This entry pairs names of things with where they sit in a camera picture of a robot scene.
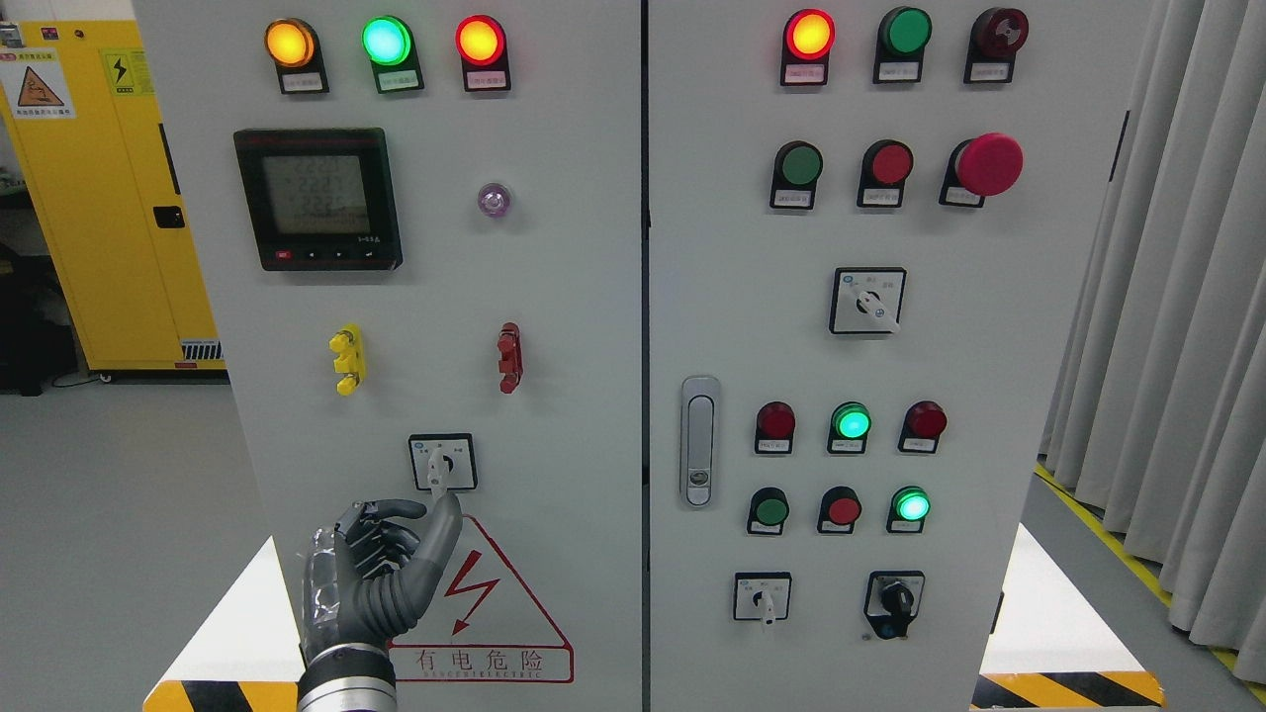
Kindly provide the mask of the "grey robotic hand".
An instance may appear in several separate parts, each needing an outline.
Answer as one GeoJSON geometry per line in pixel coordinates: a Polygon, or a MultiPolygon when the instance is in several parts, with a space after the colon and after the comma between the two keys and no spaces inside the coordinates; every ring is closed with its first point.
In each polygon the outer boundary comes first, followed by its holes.
{"type": "Polygon", "coordinates": [[[305,663],[344,644],[384,652],[425,614],[463,524],[454,492],[419,500],[356,500],[316,531],[305,564],[305,663]]]}

